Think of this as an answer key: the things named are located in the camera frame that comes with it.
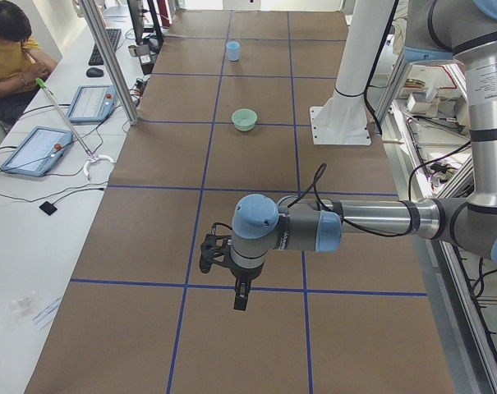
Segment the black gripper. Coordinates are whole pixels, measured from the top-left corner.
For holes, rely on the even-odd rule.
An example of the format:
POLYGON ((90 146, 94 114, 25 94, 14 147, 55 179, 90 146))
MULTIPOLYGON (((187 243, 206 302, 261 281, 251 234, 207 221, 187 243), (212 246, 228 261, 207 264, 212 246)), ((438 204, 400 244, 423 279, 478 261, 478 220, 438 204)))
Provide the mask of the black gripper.
POLYGON ((263 267, 263 264, 255 268, 244 268, 236 264, 233 266, 231 273, 236 278, 234 288, 235 298, 233 303, 234 310, 246 310, 251 282, 262 273, 263 267))

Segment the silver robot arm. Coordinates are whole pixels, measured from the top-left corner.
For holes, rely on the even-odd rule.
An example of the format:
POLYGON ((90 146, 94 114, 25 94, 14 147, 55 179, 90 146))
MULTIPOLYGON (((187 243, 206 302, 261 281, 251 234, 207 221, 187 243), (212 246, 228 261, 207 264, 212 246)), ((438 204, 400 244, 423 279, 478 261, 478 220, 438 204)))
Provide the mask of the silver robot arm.
MULTIPOLYGON (((217 135, 236 140, 234 163, 228 167, 233 191, 207 193, 200 219, 212 212, 229 219, 243 191, 294 196, 303 190, 315 167, 329 165, 319 186, 330 198, 404 198, 379 136, 366 146, 314 145, 306 125, 309 96, 329 87, 322 61, 337 65, 343 55, 343 29, 336 16, 318 12, 271 13, 234 11, 227 36, 246 45, 243 60, 226 66, 221 89, 222 109, 250 104, 260 111, 261 127, 248 134, 231 126, 217 135)), ((354 231, 338 253, 299 251, 269 256, 266 279, 258 281, 253 309, 279 295, 302 298, 310 320, 347 312, 350 315, 409 310, 415 314, 421 290, 434 309, 460 306, 460 295, 446 267, 425 265, 416 276, 416 255, 402 236, 383 238, 354 231)))

